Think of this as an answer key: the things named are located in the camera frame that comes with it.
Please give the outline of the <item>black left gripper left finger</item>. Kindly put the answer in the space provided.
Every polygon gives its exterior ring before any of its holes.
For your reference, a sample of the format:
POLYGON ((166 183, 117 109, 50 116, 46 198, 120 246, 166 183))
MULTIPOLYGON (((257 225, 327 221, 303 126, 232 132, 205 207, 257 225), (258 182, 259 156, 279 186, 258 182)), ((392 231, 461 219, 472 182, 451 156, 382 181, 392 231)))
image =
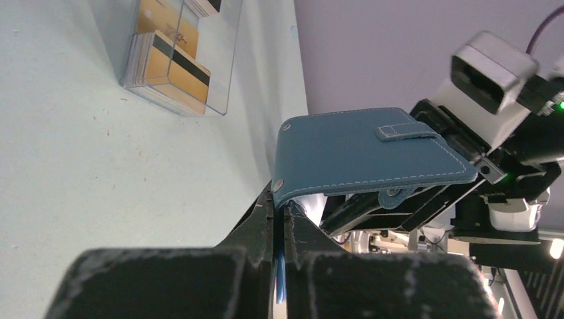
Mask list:
POLYGON ((65 272, 47 318, 271 318, 274 206, 266 186, 206 248, 99 248, 65 272))

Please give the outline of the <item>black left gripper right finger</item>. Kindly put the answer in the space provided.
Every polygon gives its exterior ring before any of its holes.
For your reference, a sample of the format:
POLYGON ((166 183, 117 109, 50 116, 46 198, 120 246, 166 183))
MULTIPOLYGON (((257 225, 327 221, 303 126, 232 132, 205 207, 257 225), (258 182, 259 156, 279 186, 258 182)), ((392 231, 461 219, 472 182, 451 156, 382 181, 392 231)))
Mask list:
POLYGON ((480 271, 440 253, 355 255, 304 214, 284 208, 290 318, 498 318, 480 271))

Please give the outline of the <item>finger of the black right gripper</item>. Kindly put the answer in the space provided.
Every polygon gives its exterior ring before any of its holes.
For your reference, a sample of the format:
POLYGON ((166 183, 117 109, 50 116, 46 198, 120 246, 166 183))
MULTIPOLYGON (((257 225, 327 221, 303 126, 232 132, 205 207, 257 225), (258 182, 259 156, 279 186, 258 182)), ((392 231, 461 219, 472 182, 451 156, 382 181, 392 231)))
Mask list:
POLYGON ((480 182, 473 182, 417 191, 393 209, 380 205, 379 192, 353 195, 321 223, 321 229, 332 236, 355 230, 396 229, 409 232, 453 207, 480 185, 480 182))

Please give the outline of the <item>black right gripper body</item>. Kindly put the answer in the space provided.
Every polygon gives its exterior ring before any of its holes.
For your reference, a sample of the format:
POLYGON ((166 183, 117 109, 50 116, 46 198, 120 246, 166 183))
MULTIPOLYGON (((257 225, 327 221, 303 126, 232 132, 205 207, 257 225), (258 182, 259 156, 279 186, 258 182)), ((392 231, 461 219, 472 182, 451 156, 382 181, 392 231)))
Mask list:
POLYGON ((474 164, 478 179, 467 185, 436 187, 410 202, 410 228, 455 207, 452 236, 470 244, 478 264, 510 269, 551 269, 563 260, 549 256, 535 220, 549 187, 563 173, 563 78, 534 76, 517 98, 519 106, 546 106, 548 114, 527 113, 499 147, 479 137, 455 115, 453 102, 419 101, 411 115, 439 134, 474 164))

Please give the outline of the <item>blue leather card holder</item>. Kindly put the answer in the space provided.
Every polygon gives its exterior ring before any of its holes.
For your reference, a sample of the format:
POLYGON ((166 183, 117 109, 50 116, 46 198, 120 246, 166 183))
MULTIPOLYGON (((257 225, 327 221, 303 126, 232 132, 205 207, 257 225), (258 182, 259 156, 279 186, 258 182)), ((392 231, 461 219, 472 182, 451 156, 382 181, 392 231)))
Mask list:
POLYGON ((385 209, 417 189, 463 185, 477 170, 431 127, 400 108, 298 116, 282 123, 272 196, 276 212, 296 201, 376 193, 385 209))

